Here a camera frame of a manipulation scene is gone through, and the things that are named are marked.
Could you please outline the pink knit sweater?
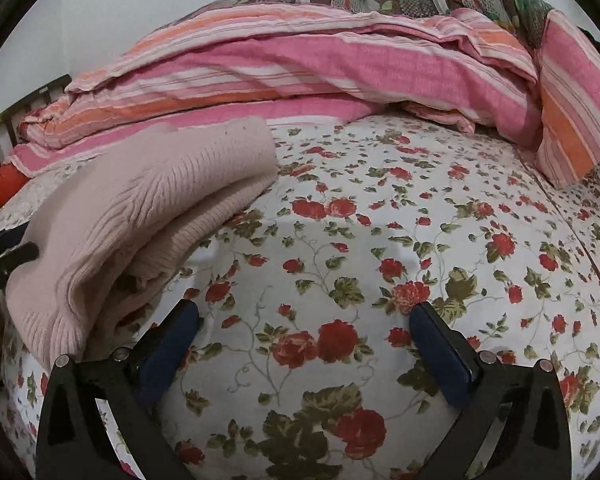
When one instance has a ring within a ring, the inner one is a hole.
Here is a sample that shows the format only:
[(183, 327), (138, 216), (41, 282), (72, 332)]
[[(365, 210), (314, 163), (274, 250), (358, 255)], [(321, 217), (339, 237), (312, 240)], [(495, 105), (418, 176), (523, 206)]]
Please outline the pink knit sweater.
[(259, 117), (204, 127), (154, 125), (65, 180), (24, 240), (38, 256), (12, 272), (6, 304), (35, 359), (83, 356), (143, 307), (205, 236), (277, 177)]

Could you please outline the dark wooden headboard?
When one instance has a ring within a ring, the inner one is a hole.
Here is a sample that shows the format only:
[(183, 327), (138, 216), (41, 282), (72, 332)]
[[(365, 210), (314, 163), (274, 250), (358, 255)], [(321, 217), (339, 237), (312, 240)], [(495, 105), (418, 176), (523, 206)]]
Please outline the dark wooden headboard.
[(69, 74), (55, 78), (9, 105), (0, 113), (0, 167), (12, 149), (23, 142), (18, 132), (20, 119), (32, 110), (38, 110), (53, 103), (62, 95), (71, 81), (72, 78)]

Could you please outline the floral bed sheet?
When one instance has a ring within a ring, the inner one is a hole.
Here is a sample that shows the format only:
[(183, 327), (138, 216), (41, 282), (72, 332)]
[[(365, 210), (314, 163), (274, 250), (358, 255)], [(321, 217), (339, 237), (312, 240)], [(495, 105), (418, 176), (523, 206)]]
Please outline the floral bed sheet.
[(118, 327), (204, 325), (157, 408), (198, 479), (411, 479), (454, 422), (408, 312), (555, 367), (572, 474), (600, 464), (600, 166), (558, 190), (506, 141), (375, 115), (276, 126), (278, 176)]

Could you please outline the pink striped quilt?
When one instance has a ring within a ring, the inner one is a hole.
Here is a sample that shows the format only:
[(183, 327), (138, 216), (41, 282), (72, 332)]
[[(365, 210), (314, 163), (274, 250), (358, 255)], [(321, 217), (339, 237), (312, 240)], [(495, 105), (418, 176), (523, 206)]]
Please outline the pink striped quilt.
[(312, 4), (210, 10), (158, 29), (24, 116), (9, 161), (26, 176), (102, 133), (223, 104), (297, 96), (401, 103), (436, 122), (498, 130), (558, 188), (600, 162), (600, 54), (558, 11), (538, 48), (471, 9), (407, 18)]

